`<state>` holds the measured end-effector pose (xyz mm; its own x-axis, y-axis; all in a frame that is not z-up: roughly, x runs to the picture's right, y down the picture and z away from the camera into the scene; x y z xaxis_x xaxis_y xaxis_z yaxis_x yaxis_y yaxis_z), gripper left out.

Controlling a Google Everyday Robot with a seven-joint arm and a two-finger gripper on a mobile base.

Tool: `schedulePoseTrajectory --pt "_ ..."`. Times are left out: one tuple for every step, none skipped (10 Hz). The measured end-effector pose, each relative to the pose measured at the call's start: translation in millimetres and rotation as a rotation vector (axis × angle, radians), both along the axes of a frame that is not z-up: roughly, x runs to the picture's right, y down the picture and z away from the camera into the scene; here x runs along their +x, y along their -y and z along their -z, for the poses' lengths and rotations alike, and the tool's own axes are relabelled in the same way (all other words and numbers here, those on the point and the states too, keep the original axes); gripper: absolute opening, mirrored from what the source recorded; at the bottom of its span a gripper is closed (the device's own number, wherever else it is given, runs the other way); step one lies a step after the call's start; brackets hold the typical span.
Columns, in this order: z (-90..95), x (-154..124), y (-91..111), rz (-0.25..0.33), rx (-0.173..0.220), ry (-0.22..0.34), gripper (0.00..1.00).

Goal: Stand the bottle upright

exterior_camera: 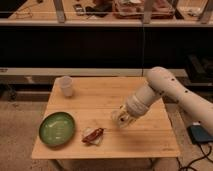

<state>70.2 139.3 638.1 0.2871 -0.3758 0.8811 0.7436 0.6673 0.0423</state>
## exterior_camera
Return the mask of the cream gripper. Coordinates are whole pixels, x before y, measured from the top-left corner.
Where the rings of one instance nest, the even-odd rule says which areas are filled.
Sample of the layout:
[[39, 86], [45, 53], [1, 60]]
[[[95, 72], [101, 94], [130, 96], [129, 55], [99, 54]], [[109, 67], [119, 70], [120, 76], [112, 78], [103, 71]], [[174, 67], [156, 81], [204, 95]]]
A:
[[126, 109], [125, 105], [122, 105], [119, 109], [114, 110], [111, 115], [112, 121], [119, 127], [124, 128], [135, 122], [135, 118], [132, 117]]

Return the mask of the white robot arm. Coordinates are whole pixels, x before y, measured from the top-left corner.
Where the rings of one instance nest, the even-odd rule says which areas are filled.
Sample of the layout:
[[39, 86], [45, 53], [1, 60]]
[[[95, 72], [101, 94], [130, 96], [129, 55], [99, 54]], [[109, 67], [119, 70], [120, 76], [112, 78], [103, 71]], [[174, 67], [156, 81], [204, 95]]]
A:
[[118, 127], [134, 123], [145, 115], [158, 99], [167, 96], [176, 101], [192, 118], [200, 121], [205, 130], [213, 135], [213, 103], [184, 87], [163, 67], [151, 68], [146, 79], [145, 84], [130, 95], [118, 110], [112, 112], [112, 120]]

